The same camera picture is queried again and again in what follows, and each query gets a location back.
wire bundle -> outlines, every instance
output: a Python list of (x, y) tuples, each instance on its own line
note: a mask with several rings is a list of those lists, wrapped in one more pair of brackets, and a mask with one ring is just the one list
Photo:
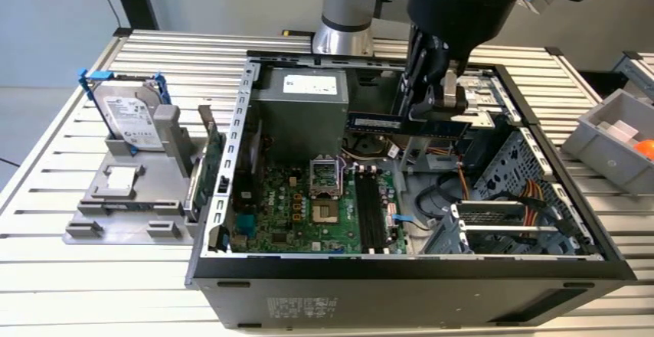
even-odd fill
[(460, 180), (460, 191), (462, 191), (462, 199), (467, 201), (470, 199), (470, 190), (468, 190), (468, 185), (466, 183), (466, 177), (463, 175), (463, 162), (462, 162), (462, 156), (459, 156), (459, 161), (456, 163), (456, 171), (459, 173), (459, 180)]
[[(536, 182), (530, 178), (527, 179), (524, 190), (520, 193), (520, 197), (534, 198), (538, 199), (539, 201), (543, 200), (543, 190), (540, 189), (540, 186), (536, 184)], [(538, 217), (538, 212), (532, 208), (524, 206), (524, 219), (522, 224), (524, 226), (534, 226), (536, 217)]]

motherboard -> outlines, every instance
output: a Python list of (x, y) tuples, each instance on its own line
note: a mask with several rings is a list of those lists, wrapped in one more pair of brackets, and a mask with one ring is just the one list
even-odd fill
[[(326, 162), (295, 167), (269, 165), (261, 183), (261, 201), (256, 213), (240, 213), (236, 218), (237, 235), (232, 240), (233, 251), (248, 253), (327, 253), (362, 254), (360, 188), (356, 188), (355, 171), (346, 169), (338, 161), (336, 172)], [(404, 254), (404, 233), (399, 226), (387, 221), (388, 210), (398, 207), (392, 178), (388, 172), (368, 175), (376, 193), (376, 222), (383, 239), (383, 250), (388, 254)], [(316, 194), (315, 188), (340, 187), (334, 192)]]

ram slot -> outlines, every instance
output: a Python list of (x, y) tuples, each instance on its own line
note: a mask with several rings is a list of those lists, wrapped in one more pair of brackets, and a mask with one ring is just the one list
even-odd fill
[(386, 247), (386, 231), (376, 176), (371, 173), (356, 173), (355, 190), (362, 250), (364, 252), (374, 249), (375, 253), (382, 253)]

white sticker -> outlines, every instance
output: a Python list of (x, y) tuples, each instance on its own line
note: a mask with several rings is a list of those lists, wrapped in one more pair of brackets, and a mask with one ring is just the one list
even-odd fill
[(135, 176), (136, 176), (135, 167), (112, 166), (109, 177), (107, 179), (107, 189), (119, 189), (119, 190), (131, 189)]
[(284, 77), (284, 93), (338, 94), (336, 77), (324, 75), (287, 75)]
[(394, 159), (395, 157), (398, 157), (398, 153), (399, 153), (399, 147), (394, 143), (391, 143), (388, 149), (388, 157)]
[(399, 129), (402, 123), (399, 121), (372, 120), (372, 119), (355, 119), (355, 125), (359, 126), (376, 126), (380, 128)]
[(133, 97), (104, 97), (104, 103), (123, 140), (136, 148), (161, 148), (145, 103)]
[(268, 297), (268, 313), (271, 318), (334, 318), (338, 297)]

open computer tower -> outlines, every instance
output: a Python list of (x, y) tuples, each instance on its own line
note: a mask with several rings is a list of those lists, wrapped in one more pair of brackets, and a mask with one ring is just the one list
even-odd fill
[(531, 326), (634, 280), (506, 69), (438, 122), (402, 72), (248, 53), (187, 275), (227, 328)]

